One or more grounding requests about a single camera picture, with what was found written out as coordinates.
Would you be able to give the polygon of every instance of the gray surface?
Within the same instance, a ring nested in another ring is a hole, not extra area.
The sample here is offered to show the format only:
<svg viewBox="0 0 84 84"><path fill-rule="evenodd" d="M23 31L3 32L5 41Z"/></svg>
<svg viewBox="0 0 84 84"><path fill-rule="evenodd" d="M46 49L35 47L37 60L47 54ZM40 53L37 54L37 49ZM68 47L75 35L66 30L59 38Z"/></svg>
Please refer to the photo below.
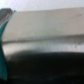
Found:
<svg viewBox="0 0 84 84"><path fill-rule="evenodd" d="M84 8L15 13L2 35L7 60L34 53L84 52Z"/></svg>
<svg viewBox="0 0 84 84"><path fill-rule="evenodd" d="M84 8L18 12L7 24L2 40L18 41L84 34Z"/></svg>

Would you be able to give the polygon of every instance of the metal surface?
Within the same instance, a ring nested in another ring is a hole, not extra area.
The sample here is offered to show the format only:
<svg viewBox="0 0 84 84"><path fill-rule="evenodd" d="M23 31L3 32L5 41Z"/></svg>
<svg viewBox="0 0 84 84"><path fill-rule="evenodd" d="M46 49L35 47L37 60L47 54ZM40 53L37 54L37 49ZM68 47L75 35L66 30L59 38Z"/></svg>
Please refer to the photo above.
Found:
<svg viewBox="0 0 84 84"><path fill-rule="evenodd" d="M16 12L4 30L2 41L81 35L83 21L84 8Z"/></svg>
<svg viewBox="0 0 84 84"><path fill-rule="evenodd" d="M9 78L84 75L84 8L15 13L2 35Z"/></svg>

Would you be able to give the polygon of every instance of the silver metal object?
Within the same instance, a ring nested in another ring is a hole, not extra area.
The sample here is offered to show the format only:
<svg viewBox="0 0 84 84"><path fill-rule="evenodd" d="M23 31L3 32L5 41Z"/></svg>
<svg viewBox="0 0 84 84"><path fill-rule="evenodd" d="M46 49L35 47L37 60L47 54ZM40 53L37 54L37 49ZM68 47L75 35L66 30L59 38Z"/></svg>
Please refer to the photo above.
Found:
<svg viewBox="0 0 84 84"><path fill-rule="evenodd" d="M84 74L80 55L84 53L84 8L15 13L3 32L2 49L10 77Z"/></svg>
<svg viewBox="0 0 84 84"><path fill-rule="evenodd" d="M15 13L2 35L4 55L84 52L83 21L84 8Z"/></svg>

